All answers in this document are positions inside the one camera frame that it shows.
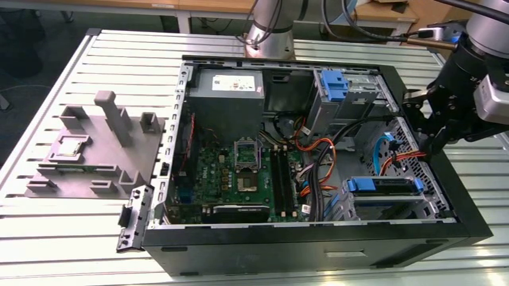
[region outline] green circuit board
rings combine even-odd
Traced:
[[[248,157],[247,152],[239,156],[246,157],[246,161],[255,159]],[[289,163],[291,166],[301,163],[299,152],[289,152]],[[242,191],[239,187],[240,189],[251,187],[251,190]],[[180,205],[182,223],[200,223],[200,206],[207,204],[262,204],[271,209],[270,222],[303,221],[297,208],[297,217],[282,217],[274,212],[273,171],[270,168],[270,150],[266,148],[261,150],[261,168],[257,173],[235,172],[232,147],[202,148],[198,157],[195,186],[190,192],[191,204]]]

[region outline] motherboard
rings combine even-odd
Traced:
[[[267,212],[267,222],[303,221],[297,208],[295,185],[282,183],[285,179],[279,178],[281,175],[275,175],[277,180],[273,178],[275,154],[287,158],[287,166],[278,166],[277,173],[290,178],[302,168],[301,153],[258,147],[257,144],[254,149],[246,147],[235,151],[235,148],[207,147],[199,150],[195,184],[194,187],[178,186],[180,203],[168,206],[170,221],[186,224],[206,223],[203,220],[207,212],[219,206],[224,211],[244,211],[254,219],[254,213],[262,210]]]

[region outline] black cable hose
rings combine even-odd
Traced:
[[[329,22],[327,0],[322,0],[322,20],[323,20],[325,29],[327,30],[329,34],[331,36],[334,36],[334,38],[338,38],[338,40],[342,42],[347,42],[347,43],[379,43],[379,42],[385,42],[385,41],[374,40],[370,38],[355,39],[355,38],[349,38],[346,36],[337,35],[331,30],[331,26],[330,26],[330,22]]]
[[[406,42],[407,41],[407,37],[403,37],[403,36],[382,36],[382,35],[370,33],[363,28],[361,28],[357,25],[355,21],[351,19],[351,16],[349,13],[349,8],[347,8],[347,0],[341,0],[341,9],[343,10],[345,19],[349,22],[349,25],[351,26],[351,28],[354,28],[355,31],[358,31],[361,34],[363,34],[369,38],[375,39],[381,42]]]
[[[493,8],[489,8],[486,6],[482,6],[472,2],[466,2],[464,0],[436,0],[436,1],[444,4],[448,4],[450,6],[454,6],[460,9],[468,10],[482,16],[486,16],[488,18],[492,18],[493,20],[497,20],[502,22],[504,24],[509,25],[509,15],[504,12],[500,12],[498,10]]]

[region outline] gray post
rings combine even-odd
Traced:
[[[100,106],[104,111],[106,119],[111,130],[118,137],[122,147],[132,145],[132,138],[128,134],[128,127],[122,119],[118,106],[115,105],[115,93],[112,91],[98,91],[94,102],[96,106]]]

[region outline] red cable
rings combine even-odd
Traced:
[[[190,149],[191,149],[192,133],[194,133],[194,114],[191,115],[191,134],[190,134],[190,140],[187,141],[184,160],[182,161],[180,170],[178,171],[179,173],[184,169],[184,164],[186,164],[186,160],[187,160],[187,154],[188,154]]]

